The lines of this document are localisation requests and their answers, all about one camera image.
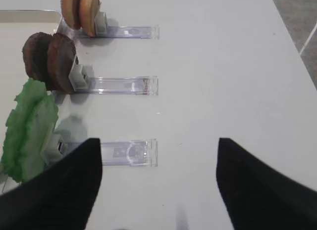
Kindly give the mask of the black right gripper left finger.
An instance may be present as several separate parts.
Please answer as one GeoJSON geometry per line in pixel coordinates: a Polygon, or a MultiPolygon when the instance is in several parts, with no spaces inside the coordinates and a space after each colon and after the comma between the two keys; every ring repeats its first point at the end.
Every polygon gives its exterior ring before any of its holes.
{"type": "Polygon", "coordinates": [[[101,142],[89,138],[32,180],[1,195],[2,230],[83,230],[103,174],[101,142]]]}

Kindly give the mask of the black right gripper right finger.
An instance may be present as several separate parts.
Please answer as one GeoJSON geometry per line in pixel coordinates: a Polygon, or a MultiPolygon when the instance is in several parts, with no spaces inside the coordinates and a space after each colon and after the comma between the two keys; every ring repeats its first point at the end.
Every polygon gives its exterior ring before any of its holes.
{"type": "Polygon", "coordinates": [[[216,182],[235,230],[315,230],[316,191],[230,138],[218,142],[216,182]]]}

